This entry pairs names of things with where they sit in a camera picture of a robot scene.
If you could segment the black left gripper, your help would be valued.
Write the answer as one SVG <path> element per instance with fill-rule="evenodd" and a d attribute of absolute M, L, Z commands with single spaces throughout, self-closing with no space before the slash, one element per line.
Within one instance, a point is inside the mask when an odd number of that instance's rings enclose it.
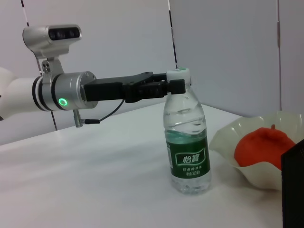
<path fill-rule="evenodd" d="M 168 94 L 184 94 L 186 87 L 184 79 L 168 82 L 166 73 L 144 72 L 134 76 L 95 79 L 84 84 L 84 92 L 89 102 L 125 100 L 126 103 L 136 103 Z"/>

